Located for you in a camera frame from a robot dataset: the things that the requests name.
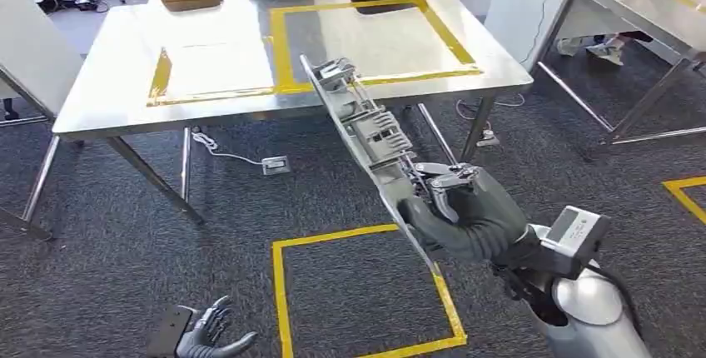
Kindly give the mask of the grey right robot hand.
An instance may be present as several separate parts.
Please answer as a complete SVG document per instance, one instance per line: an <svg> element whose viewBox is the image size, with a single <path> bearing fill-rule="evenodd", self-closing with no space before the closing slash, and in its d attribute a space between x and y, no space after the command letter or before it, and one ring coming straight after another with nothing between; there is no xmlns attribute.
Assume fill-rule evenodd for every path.
<svg viewBox="0 0 706 358"><path fill-rule="evenodd" d="M415 169L420 190L397 209L425 251L509 265L539 250L525 213L483 167L420 162Z"/></svg>

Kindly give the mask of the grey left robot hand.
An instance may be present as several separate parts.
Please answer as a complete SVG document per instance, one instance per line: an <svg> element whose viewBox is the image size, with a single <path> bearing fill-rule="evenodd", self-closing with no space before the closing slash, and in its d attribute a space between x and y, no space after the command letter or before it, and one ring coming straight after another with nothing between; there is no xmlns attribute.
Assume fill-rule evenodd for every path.
<svg viewBox="0 0 706 358"><path fill-rule="evenodd" d="M237 341L219 346L218 341L231 325L229 315L231 297L225 295L214 301L205 310L197 310L190 306L179 306L189 310L191 319L181 339L176 344L175 357L238 357L255 343L259 334L249 331Z"/></svg>

